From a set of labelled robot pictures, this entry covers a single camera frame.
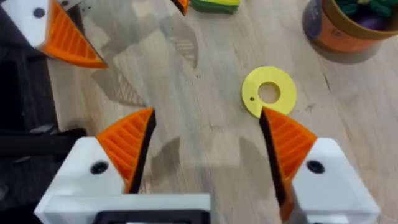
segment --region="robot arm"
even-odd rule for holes
[[[372,224],[380,209],[343,151],[286,115],[259,120],[285,224]],[[136,194],[155,112],[147,108],[80,138],[35,209],[44,224],[210,223],[210,196]]]
[[[334,140],[267,108],[259,122],[286,224],[375,222],[380,209]]]
[[[208,194],[137,194],[155,125],[147,108],[77,140],[36,216],[43,224],[210,223]]]

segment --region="wooden table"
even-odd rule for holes
[[[234,15],[183,17],[168,0],[98,0],[83,23],[109,69],[49,61],[60,127],[96,134],[153,106],[143,192],[209,192],[213,223],[280,223],[264,138],[240,97],[251,70],[273,65],[296,84],[290,116],[336,139],[383,214],[398,218],[397,39],[320,55],[303,34],[306,3],[242,0]]]

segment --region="yellow washer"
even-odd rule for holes
[[[262,84],[270,83],[279,89],[279,98],[275,103],[265,103],[259,96]],[[263,106],[289,114],[297,99],[296,86],[292,78],[283,70],[273,66],[263,66],[254,69],[247,75],[242,84],[242,100],[253,116],[260,118]]]

